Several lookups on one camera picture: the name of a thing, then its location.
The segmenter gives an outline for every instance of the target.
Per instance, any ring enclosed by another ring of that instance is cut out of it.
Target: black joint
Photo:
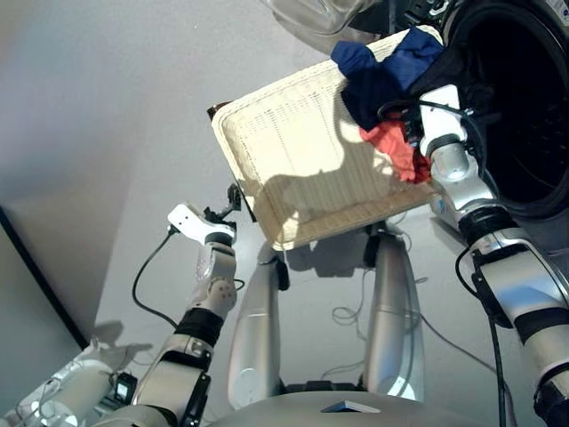
[[[212,347],[220,337],[223,319],[205,309],[186,311],[183,319],[176,328],[175,334],[189,335],[207,342]]]
[[[462,236],[466,238],[469,246],[498,230],[519,228],[508,211],[499,206],[487,206],[469,213],[459,222]]]
[[[449,133],[448,135],[439,136],[438,138],[435,138],[433,141],[431,141],[430,144],[428,145],[427,158],[430,158],[435,151],[443,148],[446,145],[460,144],[460,143],[461,139],[458,137],[458,135],[455,135],[454,133]]]
[[[358,391],[352,383],[332,383],[330,381],[308,381],[304,384],[286,386],[286,394],[304,393],[307,391]]]
[[[130,405],[139,380],[134,376],[122,372],[115,381],[115,400],[123,405]]]
[[[236,184],[231,184],[228,188],[228,202],[232,211],[241,211],[241,190]]]
[[[207,371],[212,364],[212,354],[207,350],[203,350],[200,356],[196,357],[191,354],[180,353],[179,351],[168,351],[163,355],[162,360]]]
[[[522,344],[543,329],[559,325],[569,325],[569,310],[549,308],[522,314],[514,321]]]
[[[197,427],[199,425],[207,403],[207,391],[211,380],[205,373],[199,375],[184,411],[184,416],[180,420],[180,427]]]
[[[231,224],[235,226],[235,223],[228,222],[228,225],[231,227]],[[225,233],[212,233],[208,234],[205,237],[205,243],[221,243],[222,245],[231,247],[233,238],[229,234]]]
[[[176,415],[174,414],[174,412],[164,408],[164,407],[153,407],[152,405],[148,405],[149,407],[154,408],[156,411],[158,411],[165,419],[166,422],[168,423],[168,425],[170,427],[177,427],[178,426],[178,421],[176,420]]]
[[[367,239],[364,251],[364,266],[368,269],[375,267],[377,253],[380,250],[380,240],[381,238],[379,236],[370,236],[370,238]]]
[[[569,363],[560,368],[556,375],[569,370]],[[549,427],[565,427],[569,425],[569,397],[551,381],[554,375],[548,377],[535,393],[533,410]]]
[[[277,259],[276,260],[276,279],[278,280],[278,289],[280,291],[286,291],[289,287],[291,287],[291,280],[288,275],[288,267],[286,264]]]

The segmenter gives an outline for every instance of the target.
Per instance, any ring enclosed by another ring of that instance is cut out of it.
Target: blue cloth
[[[341,97],[356,123],[371,131],[378,124],[378,108],[400,99],[443,50],[431,34],[415,27],[383,62],[364,44],[337,43],[331,57],[349,81]]]

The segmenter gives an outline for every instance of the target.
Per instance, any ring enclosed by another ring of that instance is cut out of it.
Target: robotic hand
[[[223,214],[178,205],[168,220],[202,247],[196,266],[196,290],[173,335],[165,342],[142,379],[133,405],[101,420],[99,427],[166,427],[199,425],[207,400],[207,370],[213,347],[228,312],[236,304],[235,224]]]
[[[425,94],[422,101],[459,108],[456,86]],[[432,162],[439,197],[433,211],[469,245],[477,296],[500,326],[515,328],[538,368],[534,409],[550,426],[569,425],[569,285],[513,221],[467,152],[459,118],[421,107],[421,152]]]

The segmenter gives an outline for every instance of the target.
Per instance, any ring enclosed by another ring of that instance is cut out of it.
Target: washing machine drum
[[[566,0],[473,0],[442,28],[476,58],[500,119],[486,127],[488,170],[518,217],[569,206],[569,7]]]

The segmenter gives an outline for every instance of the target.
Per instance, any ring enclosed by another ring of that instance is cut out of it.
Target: laundry basket
[[[431,27],[421,27],[440,40]],[[406,31],[370,44],[389,56]],[[236,181],[276,250],[359,228],[423,205],[432,188],[401,182],[362,141],[327,60],[222,107],[212,126]]]

